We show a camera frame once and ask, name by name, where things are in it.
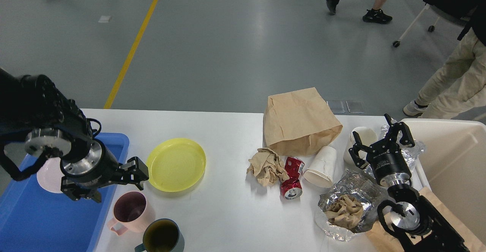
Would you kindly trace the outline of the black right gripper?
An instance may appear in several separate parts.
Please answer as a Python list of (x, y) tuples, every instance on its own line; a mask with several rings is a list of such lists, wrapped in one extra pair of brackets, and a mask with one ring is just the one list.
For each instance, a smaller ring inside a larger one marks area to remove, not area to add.
[[(349, 149), (350, 156), (356, 167), (365, 169), (371, 165), (376, 182), (383, 187), (407, 183), (412, 173), (404, 160), (401, 148), (413, 148), (415, 142), (409, 127), (403, 122), (393, 122), (389, 114), (384, 114), (389, 129), (381, 141), (366, 146), (362, 144), (360, 135), (352, 131), (355, 143)], [(366, 159), (360, 157), (360, 152), (366, 152)]]

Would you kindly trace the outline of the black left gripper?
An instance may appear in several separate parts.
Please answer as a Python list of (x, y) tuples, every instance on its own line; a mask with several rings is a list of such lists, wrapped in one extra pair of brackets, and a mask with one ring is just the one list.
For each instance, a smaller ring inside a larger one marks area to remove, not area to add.
[(85, 157), (76, 161), (63, 156), (60, 166), (64, 174), (60, 191), (73, 201), (85, 198), (101, 203), (102, 195), (97, 188), (113, 183), (133, 184), (143, 191), (144, 181), (149, 179), (148, 167), (139, 157), (120, 164), (99, 139), (92, 141)]

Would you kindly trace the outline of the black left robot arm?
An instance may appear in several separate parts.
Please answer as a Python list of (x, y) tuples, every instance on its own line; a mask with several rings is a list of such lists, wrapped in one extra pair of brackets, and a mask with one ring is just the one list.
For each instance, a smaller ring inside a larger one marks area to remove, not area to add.
[[(38, 173), (50, 158), (60, 158), (60, 191), (71, 200), (102, 201), (98, 192), (112, 184), (135, 185), (149, 179), (146, 164), (135, 156), (119, 163), (97, 138), (100, 121), (87, 118), (73, 99), (66, 98), (44, 74), (14, 77), (0, 71), (1, 167), (14, 181)], [(5, 154), (5, 146), (23, 142), (36, 161), (21, 170)]]

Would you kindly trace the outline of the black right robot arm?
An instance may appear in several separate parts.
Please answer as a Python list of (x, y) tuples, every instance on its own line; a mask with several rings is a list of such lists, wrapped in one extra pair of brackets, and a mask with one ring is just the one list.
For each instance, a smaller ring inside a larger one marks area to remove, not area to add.
[(363, 145), (353, 131), (349, 149), (356, 167), (371, 167), (376, 182), (385, 188), (390, 200), (378, 205), (378, 219), (384, 231), (399, 240), (405, 252), (467, 252), (460, 234), (427, 198), (412, 187), (412, 173), (401, 149), (413, 148), (409, 127), (384, 115), (389, 129), (383, 139)]

